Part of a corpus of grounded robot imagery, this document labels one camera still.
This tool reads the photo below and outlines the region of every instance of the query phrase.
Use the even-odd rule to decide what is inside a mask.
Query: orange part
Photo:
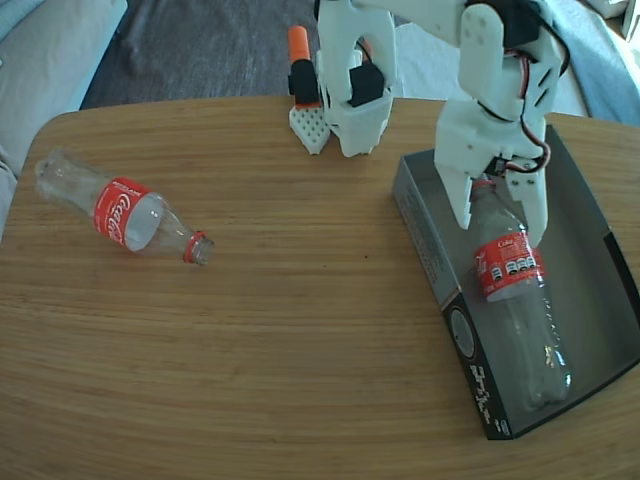
[[[299,25],[289,29],[289,60],[292,65],[298,60],[311,60],[307,29]]]
[[[305,104],[301,104],[298,105],[296,104],[296,109],[298,110],[304,110],[306,108],[320,108],[322,106],[322,103],[320,102],[316,102],[316,103],[305,103]]]

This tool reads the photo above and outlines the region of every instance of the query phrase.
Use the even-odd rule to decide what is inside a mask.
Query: orange cap
[[[289,61],[293,65],[298,60],[311,60],[307,29],[300,25],[289,29]]]

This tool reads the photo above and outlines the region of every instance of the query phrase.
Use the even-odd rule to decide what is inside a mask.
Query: plastic bottle
[[[185,226],[162,195],[100,172],[64,150],[38,162],[36,191],[91,218],[98,232],[134,253],[176,254],[186,263],[206,265],[213,250],[213,242]]]
[[[510,345],[525,408],[537,410],[564,401],[571,372],[551,314],[542,259],[527,230],[500,199],[495,185],[476,180],[470,234],[477,241],[476,271],[487,301],[501,318]]]

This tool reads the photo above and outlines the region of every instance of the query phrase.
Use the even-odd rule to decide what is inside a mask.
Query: dark gray rug
[[[287,31],[313,0],[128,0],[82,108],[288,93]]]

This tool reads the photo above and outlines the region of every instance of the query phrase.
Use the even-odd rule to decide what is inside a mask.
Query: wooden table
[[[290,100],[62,116],[0,248],[2,479],[639,478],[640,370],[488,442],[390,195],[441,104],[398,100],[373,155],[305,153]],[[553,116],[640,274],[640,132]],[[164,193],[217,253],[140,258],[41,203],[62,145]]]

